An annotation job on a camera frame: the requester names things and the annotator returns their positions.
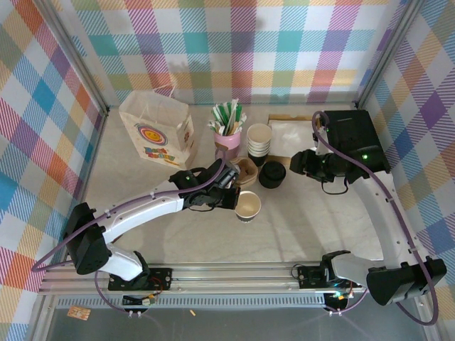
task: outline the plaid wall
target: plaid wall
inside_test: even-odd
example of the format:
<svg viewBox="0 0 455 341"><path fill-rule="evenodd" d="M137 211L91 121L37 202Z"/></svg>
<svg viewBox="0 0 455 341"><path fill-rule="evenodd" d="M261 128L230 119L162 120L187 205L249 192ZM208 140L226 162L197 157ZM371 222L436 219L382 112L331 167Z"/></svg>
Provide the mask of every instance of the plaid wall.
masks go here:
<svg viewBox="0 0 455 341"><path fill-rule="evenodd" d="M441 317L455 335L455 1L426 1L369 101L417 235L448 268Z"/></svg>
<svg viewBox="0 0 455 341"><path fill-rule="evenodd" d="M100 125L31 0L0 1L0 340L22 340Z"/></svg>
<svg viewBox="0 0 455 341"><path fill-rule="evenodd" d="M116 105L171 81L189 104L353 101L400 0L53 3Z"/></svg>

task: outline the white table surface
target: white table surface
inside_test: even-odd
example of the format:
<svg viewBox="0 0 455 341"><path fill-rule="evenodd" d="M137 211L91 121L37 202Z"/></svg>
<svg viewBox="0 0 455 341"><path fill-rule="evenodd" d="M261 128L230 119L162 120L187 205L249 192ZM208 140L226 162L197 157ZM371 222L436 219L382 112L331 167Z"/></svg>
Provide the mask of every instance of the white table surface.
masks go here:
<svg viewBox="0 0 455 341"><path fill-rule="evenodd" d="M350 109L348 105L244 106L249 125L266 123L269 114L311 115L319 109ZM206 126L210 107L190 108L199 141L193 167L208 167L215 146ZM87 187L90 207L104 210L112 203L137 195L167 180L178 169L140 158L117 110L112 110ZM327 186L336 192L343 184ZM319 261L327 252L347 249L354 254L381 259L382 251L362 202L353 190L327 195L321 184L288 170L274 190L259 182L248 188L257 193L262 210L249 224L232 210L185 210L147 222L127 232L116 245L141 252L149 262L204 261Z"/></svg>

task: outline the metal frame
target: metal frame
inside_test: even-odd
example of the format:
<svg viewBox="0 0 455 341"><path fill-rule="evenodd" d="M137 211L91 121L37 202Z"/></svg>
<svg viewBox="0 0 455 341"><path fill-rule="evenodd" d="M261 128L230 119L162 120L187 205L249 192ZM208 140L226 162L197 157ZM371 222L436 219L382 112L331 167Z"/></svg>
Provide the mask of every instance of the metal frame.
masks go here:
<svg viewBox="0 0 455 341"><path fill-rule="evenodd" d="M390 62L395 57L395 54L398 51L403 39L406 36L409 28L411 27L414 19L420 12L420 9L424 5L425 0L408 0L406 8L403 10L402 15L398 19L398 24L394 28L390 39L382 52L378 63L371 74L370 79L367 81L365 88L359 96L358 108L364 109L368 99L373 95L376 87L378 86L384 72L389 66Z"/></svg>
<svg viewBox="0 0 455 341"><path fill-rule="evenodd" d="M93 164L96 160L98 146L100 144L105 121L108 116L109 106L97 88L90 71L84 64L84 61L76 51L68 32L60 22L58 14L55 12L53 5L49 0L34 0L44 19L50 26L59 44L64 50L68 60L77 70L84 85L89 90L92 98L99 104L103 111L104 117L100 129L100 135L96 141L96 147L90 167L87 174L85 187L81 191L81 197L84 198L87 190L88 178L90 177ZM409 0L407 7L404 9L397 27L391 35L391 39L384 49L375 69L369 79L365 89L359 96L359 107L363 108L368 98L373 94L382 75L384 74L390 61L395 56L407 30L413 20L419 13L424 0ZM250 294L260 295L269 293L272 295L296 294L317 296L321 293L333 293L332 288L317 289L299 289L296 279L291 276L291 268L295 263L307 266L318 265L318 262L276 262L276 263L202 263L202 264L165 264L154 267L171 267L173 268L173 283L171 290L163 293L164 297L178 297L200 294ZM100 287L107 292L108 275L102 274L100 277ZM59 297L70 294L77 297L93 295L96 292L94 276L80 276L75 273L73 266L61 266L46 273L41 289L38 293L38 299L33 307L31 323L28 328L26 340L45 340L49 331L50 322L53 317L53 311L58 306ZM118 297L122 292L109 292L110 296ZM417 309L420 318L428 320L431 315L431 303L427 297L416 298ZM441 323L436 327L425 328L428 340L445 340L446 332Z"/></svg>

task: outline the paper bag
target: paper bag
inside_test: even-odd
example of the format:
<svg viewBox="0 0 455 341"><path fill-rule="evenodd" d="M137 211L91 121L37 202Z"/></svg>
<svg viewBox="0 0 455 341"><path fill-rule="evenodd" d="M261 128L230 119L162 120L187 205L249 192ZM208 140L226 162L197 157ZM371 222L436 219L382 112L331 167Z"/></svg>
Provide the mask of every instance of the paper bag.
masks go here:
<svg viewBox="0 0 455 341"><path fill-rule="evenodd" d="M190 167L196 146L187 104L153 91L133 91L119 112L142 158L184 170Z"/></svg>

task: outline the stacked paper cups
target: stacked paper cups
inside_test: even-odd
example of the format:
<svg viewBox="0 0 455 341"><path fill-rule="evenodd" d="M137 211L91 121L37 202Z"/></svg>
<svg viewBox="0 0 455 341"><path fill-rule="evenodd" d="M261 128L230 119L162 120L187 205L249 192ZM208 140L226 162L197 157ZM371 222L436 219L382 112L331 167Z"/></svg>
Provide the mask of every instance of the stacked paper cups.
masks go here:
<svg viewBox="0 0 455 341"><path fill-rule="evenodd" d="M266 124L253 124L247 131L248 157L256 166L264 164L270 150L272 129Z"/></svg>

